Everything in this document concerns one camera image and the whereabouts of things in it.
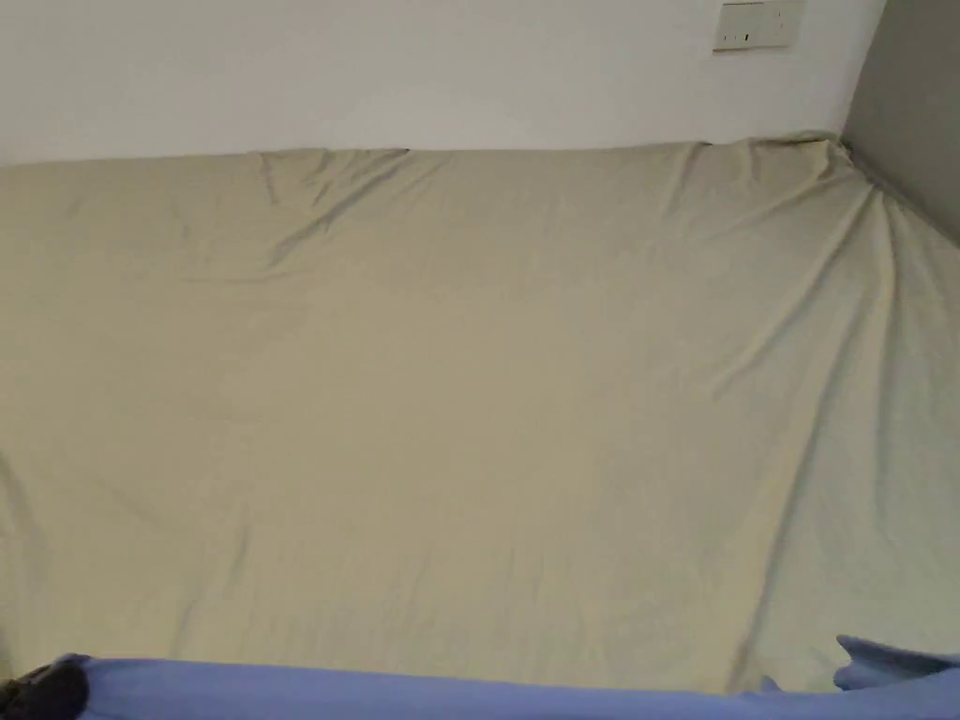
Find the beige bed sheet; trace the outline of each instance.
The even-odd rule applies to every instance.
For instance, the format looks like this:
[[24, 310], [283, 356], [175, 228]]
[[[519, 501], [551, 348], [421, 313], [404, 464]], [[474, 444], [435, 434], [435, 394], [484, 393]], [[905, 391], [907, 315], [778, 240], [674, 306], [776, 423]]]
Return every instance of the beige bed sheet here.
[[960, 252], [828, 139], [0, 170], [0, 658], [960, 649]]

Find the sheet wrinkle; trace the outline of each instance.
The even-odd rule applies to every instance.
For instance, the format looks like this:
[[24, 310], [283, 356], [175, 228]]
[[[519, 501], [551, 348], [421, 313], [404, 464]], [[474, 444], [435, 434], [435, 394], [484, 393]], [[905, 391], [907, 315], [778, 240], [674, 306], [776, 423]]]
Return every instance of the sheet wrinkle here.
[[690, 174], [693, 172], [697, 157], [708, 147], [710, 145], [706, 142], [690, 143], [684, 147], [680, 158], [673, 163], [673, 171], [660, 198], [661, 220], [665, 220], [677, 212], [680, 197], [689, 185]]
[[370, 173], [372, 173], [374, 170], [377, 170], [378, 168], [383, 167], [383, 166], [386, 165], [387, 163], [392, 162], [392, 161], [396, 160], [396, 159], [399, 158], [399, 157], [403, 157], [403, 156], [407, 155], [407, 153], [409, 153], [409, 152], [410, 152], [409, 150], [403, 150], [403, 149], [389, 150], [389, 151], [383, 153], [383, 155], [380, 155], [380, 156], [375, 157], [373, 160], [371, 160], [370, 162], [368, 162], [364, 167], [360, 168], [359, 170], [356, 170], [356, 171], [350, 176], [350, 180], [349, 180], [349, 181], [350, 181], [350, 182], [357, 182], [357, 181], [360, 180], [361, 178], [365, 178], [367, 175], [369, 175]]
[[83, 195], [73, 201], [73, 203], [63, 211], [63, 219], [73, 220], [77, 217], [77, 215], [80, 214], [80, 210], [84, 207], [84, 203], [86, 203], [86, 196]]
[[860, 199], [847, 212], [839, 228], [828, 239], [824, 250], [814, 260], [801, 280], [794, 285], [783, 301], [778, 304], [759, 332], [740, 350], [727, 366], [710, 383], [710, 394], [716, 399], [724, 394], [745, 372], [753, 370], [775, 346], [783, 333], [801, 317], [816, 297], [817, 290], [825, 282], [830, 269], [841, 252], [851, 242], [864, 214], [870, 207], [875, 190], [868, 187]]
[[870, 352], [873, 360], [871, 367], [872, 382], [870, 388], [870, 438], [873, 441], [873, 452], [870, 455], [871, 466], [868, 468], [868, 477], [874, 478], [876, 490], [874, 495], [874, 512], [876, 522], [880, 528], [887, 524], [889, 510], [887, 505], [887, 491], [884, 481], [887, 473], [884, 463], [884, 453], [887, 446], [887, 397], [892, 383], [890, 368], [891, 339], [895, 331], [894, 323], [897, 315], [897, 301], [899, 296], [897, 250], [892, 235], [892, 222], [887, 198], [877, 195], [876, 207], [879, 213], [879, 222], [876, 231], [871, 233], [874, 255], [877, 261], [877, 275], [879, 304], [877, 311], [869, 323], [869, 337], [873, 339], [874, 347]]
[[333, 180], [328, 180], [324, 183], [324, 186], [320, 188], [320, 192], [313, 197], [313, 203], [310, 204], [311, 207], [316, 207], [326, 194], [330, 191], [330, 187], [333, 185]]
[[853, 329], [862, 316], [862, 305], [861, 298], [848, 308], [846, 314], [838, 313], [834, 316], [828, 335], [820, 344], [819, 351], [812, 358], [808, 371], [794, 394], [798, 402], [792, 406], [794, 410], [788, 417], [786, 430], [774, 447], [773, 462], [762, 473], [760, 491], [766, 499], [766, 502], [762, 503], [762, 512], [766, 516], [776, 508], [773, 513], [776, 520], [760, 533], [765, 541], [758, 540], [756, 543], [758, 547], [769, 549], [761, 567], [757, 569], [758, 573], [749, 574], [750, 577], [759, 578], [756, 590], [751, 592], [751, 596], [756, 600], [746, 615], [744, 630], [740, 634], [743, 639], [727, 663], [727, 692], [744, 686], [745, 673], [754, 664], [752, 655], [757, 635], [775, 586], [779, 560], [788, 541], [794, 511], [804, 485], [805, 471], [817, 442], [830, 394], [855, 336]]
[[267, 264], [267, 267], [274, 268], [279, 265], [290, 255], [291, 252], [298, 249], [304, 242], [311, 239], [321, 230], [324, 233], [329, 232], [331, 226], [337, 222], [338, 218], [360, 203], [360, 201], [362, 201], [364, 198], [369, 196], [378, 185], [386, 182], [396, 175], [399, 169], [400, 166], [395, 165], [389, 170], [386, 170], [385, 172], [374, 176], [370, 180], [367, 180], [363, 185], [332, 206], [323, 215], [311, 220], [299, 230], [292, 232], [280, 240], [280, 242], [274, 246], [274, 249], [271, 252], [270, 261]]
[[320, 151], [320, 162], [317, 163], [317, 167], [311, 170], [309, 173], [303, 176], [302, 184], [312, 187], [317, 178], [326, 172], [326, 169], [330, 167], [333, 163], [334, 154], [329, 150]]
[[266, 153], [260, 153], [260, 179], [263, 180], [263, 186], [267, 191], [267, 199], [270, 204], [279, 205], [280, 200], [276, 196], [276, 188], [274, 187], [274, 165]]
[[762, 205], [760, 208], [751, 212], [744, 213], [732, 222], [721, 225], [719, 229], [711, 227], [710, 232], [694, 238], [693, 242], [708, 243], [718, 237], [729, 234], [736, 230], [742, 230], [757, 225], [760, 222], [771, 218], [778, 212], [787, 207], [799, 204], [809, 200], [811, 197], [824, 194], [836, 185], [841, 185], [853, 181], [851, 176], [832, 176], [825, 180], [809, 180], [798, 185], [795, 189], [789, 191], [786, 195], [774, 199], [772, 202]]
[[740, 156], [740, 169], [742, 171], [737, 176], [737, 184], [745, 192], [749, 192], [759, 182], [756, 144], [750, 140], [742, 140], [736, 143], [735, 147]]

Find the fitted sheet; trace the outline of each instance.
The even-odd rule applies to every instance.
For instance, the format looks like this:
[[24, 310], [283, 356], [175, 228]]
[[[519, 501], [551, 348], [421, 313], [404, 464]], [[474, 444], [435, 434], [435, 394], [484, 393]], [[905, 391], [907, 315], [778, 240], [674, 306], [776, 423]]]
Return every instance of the fitted sheet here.
[[958, 333], [829, 138], [0, 169], [0, 664], [955, 650]]

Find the gray wall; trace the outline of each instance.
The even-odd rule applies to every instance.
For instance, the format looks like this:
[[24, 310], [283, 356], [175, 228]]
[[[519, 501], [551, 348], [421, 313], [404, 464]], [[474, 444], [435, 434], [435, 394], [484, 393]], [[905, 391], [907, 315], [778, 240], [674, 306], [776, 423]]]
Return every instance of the gray wall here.
[[888, 0], [844, 139], [960, 239], [960, 0]]

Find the bed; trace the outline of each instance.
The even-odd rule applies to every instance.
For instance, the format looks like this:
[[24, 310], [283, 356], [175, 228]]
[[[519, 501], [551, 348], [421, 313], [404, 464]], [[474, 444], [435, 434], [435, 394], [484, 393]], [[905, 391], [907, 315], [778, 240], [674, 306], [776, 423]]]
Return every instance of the bed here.
[[0, 169], [0, 669], [955, 649], [958, 328], [828, 136]]

